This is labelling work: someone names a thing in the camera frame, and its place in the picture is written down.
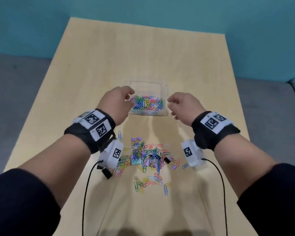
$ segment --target blue wall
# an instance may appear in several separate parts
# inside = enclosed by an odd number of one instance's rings
[[[53,57],[70,16],[225,33],[236,77],[295,77],[295,0],[0,0],[0,53]]]

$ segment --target person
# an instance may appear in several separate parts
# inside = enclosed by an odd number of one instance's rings
[[[131,94],[134,90],[129,86],[116,87],[100,100],[96,109],[109,120],[112,130],[134,106]],[[196,143],[206,141],[214,151],[239,198],[238,206],[256,232],[295,235],[295,166],[277,164],[237,131],[218,141],[213,135],[206,137],[200,121],[208,111],[193,95],[176,92],[168,102],[174,118],[193,127]],[[0,235],[49,236],[56,230],[60,210],[91,153],[99,148],[84,138],[85,133],[79,135],[82,130],[75,129],[79,123],[72,126],[38,155],[0,175]]]

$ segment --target person's right arm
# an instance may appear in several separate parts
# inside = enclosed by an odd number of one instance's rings
[[[168,102],[175,119],[190,127],[206,111],[189,93],[175,93]],[[259,235],[295,235],[295,166],[276,164],[240,134],[223,138],[214,155]]]

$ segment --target gray carpet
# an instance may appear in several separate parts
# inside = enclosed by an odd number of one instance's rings
[[[0,173],[48,70],[50,59],[0,55]],[[236,79],[252,143],[295,165],[295,93],[287,83]]]

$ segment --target wooden table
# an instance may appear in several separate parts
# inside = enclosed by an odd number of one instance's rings
[[[59,138],[72,119],[95,107],[102,95],[125,80],[159,78],[176,91],[190,92],[206,109],[232,119],[248,139],[225,36],[121,23],[71,18],[27,117],[6,170],[17,167]],[[116,127],[125,147],[140,136],[146,143],[170,144],[180,165],[186,160],[181,142],[192,129],[167,117],[130,115]],[[213,153],[205,157],[216,162]],[[81,235],[83,196],[91,156],[67,203],[55,235]],[[158,186],[134,189],[134,176],[146,177],[136,166],[120,178],[107,180],[99,170],[91,176],[85,213],[85,235],[225,235],[223,190],[216,169],[204,167],[161,170],[172,186],[168,196]],[[229,235],[256,235],[236,205],[226,182]]]

